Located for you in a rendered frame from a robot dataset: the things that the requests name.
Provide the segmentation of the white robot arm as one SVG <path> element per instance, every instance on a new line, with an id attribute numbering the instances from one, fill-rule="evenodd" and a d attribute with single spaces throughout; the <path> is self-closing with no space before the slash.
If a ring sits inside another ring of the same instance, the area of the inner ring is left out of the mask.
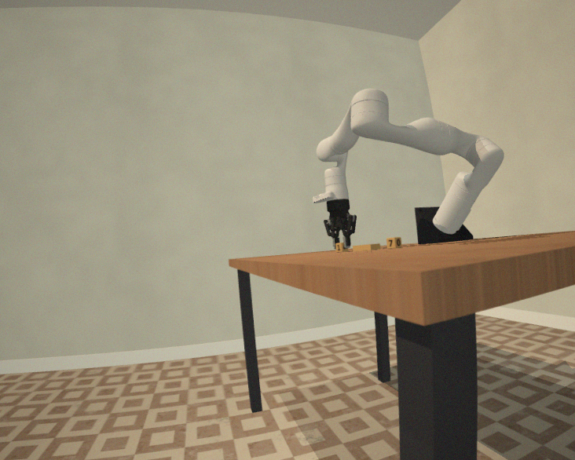
<path id="1" fill-rule="evenodd" d="M 317 146 L 318 159 L 337 162 L 337 166 L 325 170 L 326 192 L 314 196 L 313 203 L 349 199 L 346 160 L 359 137 L 402 144 L 433 155 L 452 152 L 465 158 L 474 169 L 471 173 L 457 174 L 433 223 L 447 234 L 459 231 L 482 189 L 503 162 L 504 151 L 487 137 L 463 132 L 437 119 L 422 118 L 405 126 L 395 126 L 389 123 L 388 98 L 379 89 L 359 91 L 351 104 L 335 133 Z"/>

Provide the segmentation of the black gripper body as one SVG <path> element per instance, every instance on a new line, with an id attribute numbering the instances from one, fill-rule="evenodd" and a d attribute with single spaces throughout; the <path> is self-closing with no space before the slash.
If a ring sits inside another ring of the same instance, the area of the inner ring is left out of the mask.
<path id="1" fill-rule="evenodd" d="M 341 217 L 343 226 L 347 225 L 347 214 L 350 214 L 348 211 L 349 209 L 350 201 L 348 199 L 334 199 L 327 201 L 327 210 L 330 213 L 329 220 L 331 220 L 332 217 L 335 217 L 335 228 L 340 228 L 339 223 L 337 222 L 337 216 Z"/>

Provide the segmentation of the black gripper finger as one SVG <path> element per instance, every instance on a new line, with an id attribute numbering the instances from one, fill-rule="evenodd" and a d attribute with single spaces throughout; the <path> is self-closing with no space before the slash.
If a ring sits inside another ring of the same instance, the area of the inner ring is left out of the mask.
<path id="1" fill-rule="evenodd" d="M 329 218 L 327 220 L 324 220 L 324 225 L 327 231 L 328 236 L 331 236 L 333 238 L 333 247 L 334 249 L 336 249 L 335 244 L 339 243 L 339 231 L 341 230 L 340 228 L 335 228 L 335 217 L 332 217 L 331 220 L 329 220 Z M 331 232 L 330 232 L 331 230 Z"/>
<path id="2" fill-rule="evenodd" d="M 337 222 L 339 223 L 339 227 L 342 230 L 342 233 L 344 235 L 344 237 L 343 237 L 344 248 L 350 248 L 350 245 L 351 245 L 350 236 L 351 236 L 351 234 L 355 233 L 356 220 L 357 220 L 356 215 L 347 214 L 347 217 L 349 217 L 347 219 L 348 224 L 346 226 L 343 226 L 341 217 L 337 216 Z M 347 230 L 347 232 L 346 232 L 346 230 Z"/>

